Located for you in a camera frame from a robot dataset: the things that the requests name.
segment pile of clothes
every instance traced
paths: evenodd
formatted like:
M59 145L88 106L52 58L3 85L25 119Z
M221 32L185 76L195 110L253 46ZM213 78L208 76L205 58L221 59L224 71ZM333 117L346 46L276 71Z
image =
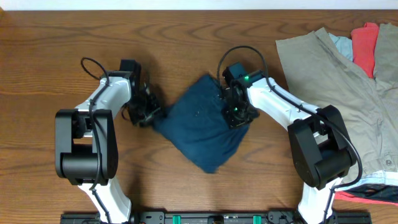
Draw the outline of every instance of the pile of clothes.
M361 156L363 178L336 198L398 205L398 27L368 22L351 38L322 28L276 44L289 91L337 107Z

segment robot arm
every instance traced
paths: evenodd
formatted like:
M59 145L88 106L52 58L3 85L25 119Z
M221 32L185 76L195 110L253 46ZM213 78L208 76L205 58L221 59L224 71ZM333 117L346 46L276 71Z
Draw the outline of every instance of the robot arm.
M59 177L67 178L90 197L102 222L125 223L131 216L131 201L123 194L116 177L118 147L113 119L127 108L133 124L147 126L160 112L159 102L149 87L139 89L141 66L134 60L122 60L118 71L109 71L109 85L102 78L94 93L74 110L60 110L55 117L55 166ZM90 100L98 93L91 109ZM93 113L95 124L90 122ZM98 130L93 135L93 125ZM92 144L75 144L74 139L92 138ZM97 160L96 139L101 146ZM100 168L98 183L90 189Z
M275 86L276 90L288 97L298 105L302 105L304 108L316 113L319 107L310 105L289 92L281 88L273 78L269 78L272 86ZM304 120L311 117L304 111L300 111L295 106L283 100L280 96L276 95L269 88L265 78L262 78L252 84L248 88L248 97L250 103L257 109L262 110L276 120L282 127L288 130L288 126L296 120ZM316 142L322 142L325 140L324 136L315 132L313 134ZM330 194L330 188L334 185L340 184L342 181L341 177L332 180L326 184L326 187L318 190L316 187L310 187L304 183L302 199L298 205L298 212L307 223L321 223L323 213L326 208L328 197ZM331 209L332 203L328 207L327 217L330 217L333 213Z
M293 163L304 181L298 212L307 223L321 223L330 189L340 184L356 162L346 142L321 121L272 91L262 71L248 74L240 63L236 63L227 67L223 77L229 83L225 91L229 106L223 114L230 128L238 128L256 118L258 114L253 112L254 107L267 113L288 131ZM335 107L310 105L285 91L274 79L269 78L269 83L290 101L338 125L348 136L343 118ZM326 217L333 213L331 205L328 205Z

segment white wall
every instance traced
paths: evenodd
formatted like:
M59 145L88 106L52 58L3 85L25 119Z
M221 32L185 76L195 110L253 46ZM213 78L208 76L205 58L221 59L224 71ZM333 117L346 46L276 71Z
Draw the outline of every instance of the white wall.
M398 0L0 0L8 10L398 9Z

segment blue cloth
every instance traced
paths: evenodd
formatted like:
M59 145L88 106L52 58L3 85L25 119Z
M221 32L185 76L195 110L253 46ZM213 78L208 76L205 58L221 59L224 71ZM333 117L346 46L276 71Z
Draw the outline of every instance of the blue cloth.
M214 173L238 149L249 129L229 129L221 114L226 103L209 75L201 77L170 108L167 117L155 120L154 129L207 173Z
M329 34L331 41L335 44L340 54L346 57L348 60L353 61L353 41L347 37L337 37L333 34Z
M398 203L398 187L383 184L363 184L346 191L354 196L369 200Z

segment wood grain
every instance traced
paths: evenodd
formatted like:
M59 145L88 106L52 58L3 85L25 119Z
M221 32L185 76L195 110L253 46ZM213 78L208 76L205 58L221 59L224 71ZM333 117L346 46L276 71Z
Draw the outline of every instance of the wood grain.
M0 21L3 15L4 15L4 10L0 7Z
M397 11L62 11L7 12L0 22L0 223L59 223L67 211L95 208L54 168L54 116L73 108L98 83L82 56L108 69L134 58L172 104L195 80L215 74L230 47L246 44L266 56L270 75L287 88L275 40L321 27L349 36L365 22L398 24ZM251 52L232 53L250 68ZM204 174L151 129L114 121L118 177L135 207L169 211L295 208L302 181L287 133L261 114L238 152L217 174ZM398 222L397 207L335 202L338 210L369 210L374 223Z

